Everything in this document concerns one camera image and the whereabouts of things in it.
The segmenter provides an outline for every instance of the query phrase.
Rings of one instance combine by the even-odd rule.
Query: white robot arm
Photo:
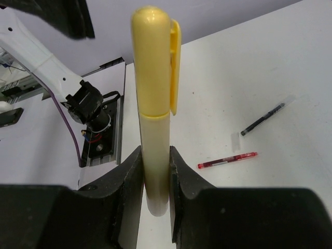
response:
[[[63,65],[10,8],[0,8],[0,47],[53,94],[75,121],[96,133],[108,129],[110,117],[101,108],[103,96],[98,89]]]
[[[82,78],[64,66],[38,41],[10,8],[0,9],[0,47],[47,86],[58,101],[80,89]]]

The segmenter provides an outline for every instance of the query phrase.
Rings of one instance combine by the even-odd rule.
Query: wire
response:
[[[85,138],[85,140],[86,140],[89,144],[92,144],[92,143],[98,142],[98,141],[102,138],[101,134],[98,133],[97,135],[93,136],[93,138],[94,138],[95,140],[92,141],[92,140],[90,140],[90,139],[88,138],[88,136],[87,136],[87,133],[88,133],[88,132],[90,133],[90,136],[92,136],[92,132],[87,131],[87,130],[81,130],[82,136]]]
[[[93,143],[95,143],[95,142],[98,142],[100,139],[102,139],[102,137],[103,137],[103,136],[100,136],[100,137],[98,137],[96,140],[89,141],[88,143],[89,143],[89,144],[93,144]]]
[[[69,122],[68,122],[66,116],[64,115],[64,113],[63,113],[63,111],[62,111],[62,109],[61,109],[61,106],[59,105],[59,103],[58,103],[58,101],[57,101],[57,99],[56,99],[54,93],[51,91],[51,89],[49,89],[48,86],[46,86],[46,85],[44,85],[44,84],[43,84],[43,86],[46,88],[46,90],[47,90],[48,93],[50,94],[50,96],[51,96],[51,98],[52,98],[54,104],[56,105],[56,107],[57,107],[57,109],[58,109],[58,111],[59,111],[59,113],[60,113],[60,115],[61,115],[61,117],[62,117],[64,123],[66,124],[66,126],[67,126],[67,128],[68,128],[68,130],[69,130],[69,133],[70,133],[71,136],[72,136],[72,139],[73,139],[73,141],[74,141],[74,145],[75,145],[75,149],[76,149],[76,155],[77,155],[78,165],[79,165],[79,167],[81,168],[81,155],[80,155],[80,152],[79,152],[79,147],[78,147],[78,143],[77,143],[77,140],[76,140],[76,137],[75,137],[74,131],[73,131],[72,127],[70,126],[70,124],[69,124]]]
[[[101,107],[104,107],[105,105],[108,105],[110,103],[116,102],[121,97],[121,95],[120,95],[120,93],[118,91],[109,92],[109,93],[103,95],[104,99],[109,98],[109,97],[114,96],[114,95],[116,95],[116,96],[113,99],[107,100],[107,101],[103,102],[102,105],[101,105]]]
[[[15,69],[17,69],[17,70],[20,70],[20,71],[22,71],[22,72],[26,72],[26,70],[23,70],[23,69],[20,69],[20,68],[18,68],[18,67],[11,66],[11,65],[8,65],[8,64],[2,64],[2,63],[1,63],[1,65],[2,65],[2,66],[7,66],[7,67],[9,67],[9,70],[10,70],[10,68],[12,67],[12,68],[15,68]]]

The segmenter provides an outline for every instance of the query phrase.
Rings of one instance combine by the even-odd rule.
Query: black plastic part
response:
[[[68,95],[62,104],[76,122],[87,124],[91,131],[101,131],[109,124],[109,116],[101,108],[103,96],[87,81],[82,80],[80,85],[75,95]]]
[[[79,191],[0,185],[0,246],[134,249],[142,194],[140,147]]]
[[[0,114],[0,128],[15,125],[21,118],[23,108],[17,108],[14,110],[9,110],[7,112]]]
[[[179,249],[332,248],[332,224],[302,188],[216,188],[170,155],[172,240]]]
[[[87,159],[103,159],[104,156],[113,155],[115,149],[115,132],[116,132],[116,122],[117,122],[117,107],[118,99],[121,97],[119,92],[114,91],[108,94],[103,95],[103,98],[109,98],[110,96],[115,96],[111,100],[106,100],[101,105],[103,111],[110,116],[110,127],[101,133],[102,139],[95,143],[88,143],[84,141],[83,151],[82,151],[82,164],[81,167],[84,168],[87,166]],[[102,145],[102,149],[98,150],[97,147]]]
[[[34,86],[25,88],[25,87],[11,87],[8,90],[5,90],[2,92],[3,96],[9,97],[9,98],[17,98],[20,97],[26,93],[29,93],[31,91],[37,90],[41,88],[42,86],[40,84],[36,84]]]
[[[0,5],[38,16],[72,39],[95,38],[85,0],[0,0]]]

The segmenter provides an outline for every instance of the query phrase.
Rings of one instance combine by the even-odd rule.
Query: white table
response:
[[[171,144],[219,187],[307,187],[332,214],[332,3],[304,0],[182,46],[178,114]],[[287,96],[292,102],[240,137],[259,156],[206,170],[234,155],[240,132]],[[122,160],[140,144],[134,66],[127,66]],[[143,199],[137,248],[175,248],[169,212],[153,217]]]

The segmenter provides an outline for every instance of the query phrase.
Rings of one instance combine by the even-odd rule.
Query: purple cable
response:
[[[81,168],[81,155],[79,153],[79,147],[78,147],[78,143],[77,143],[77,140],[76,140],[76,137],[75,137],[75,134],[73,132],[73,129],[71,128],[66,116],[64,115],[62,109],[61,109],[61,106],[59,105],[54,93],[51,91],[51,89],[49,89],[46,85],[43,84],[43,86],[46,88],[46,90],[48,91],[48,93],[50,94],[54,104],[56,105],[58,111],[60,112],[60,115],[64,121],[64,123],[66,124],[72,138],[73,138],[73,141],[74,141],[74,144],[75,144],[75,149],[76,149],[76,154],[77,154],[77,160],[78,160],[78,165],[79,167]]]

